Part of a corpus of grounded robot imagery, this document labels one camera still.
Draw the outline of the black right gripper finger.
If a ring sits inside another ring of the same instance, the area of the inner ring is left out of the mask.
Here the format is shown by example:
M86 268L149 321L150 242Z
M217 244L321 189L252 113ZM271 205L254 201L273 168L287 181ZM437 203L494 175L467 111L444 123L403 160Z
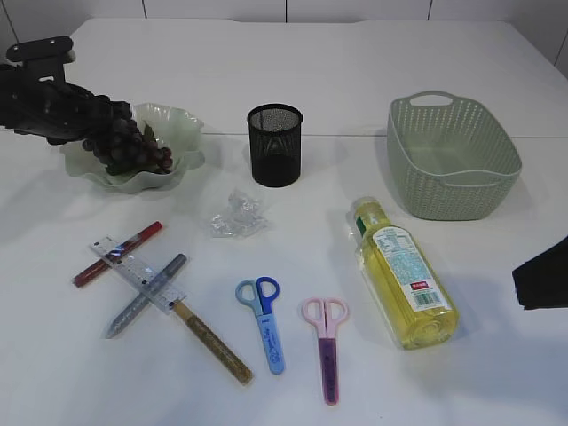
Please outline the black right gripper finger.
M525 310L567 307L567 238L518 266L512 277Z

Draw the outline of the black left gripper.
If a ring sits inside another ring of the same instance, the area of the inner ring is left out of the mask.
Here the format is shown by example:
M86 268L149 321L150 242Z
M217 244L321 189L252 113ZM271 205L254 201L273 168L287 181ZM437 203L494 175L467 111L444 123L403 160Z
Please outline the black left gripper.
M67 35L16 43L1 66L1 126L65 145L111 130L111 103L66 81L64 66L75 60Z

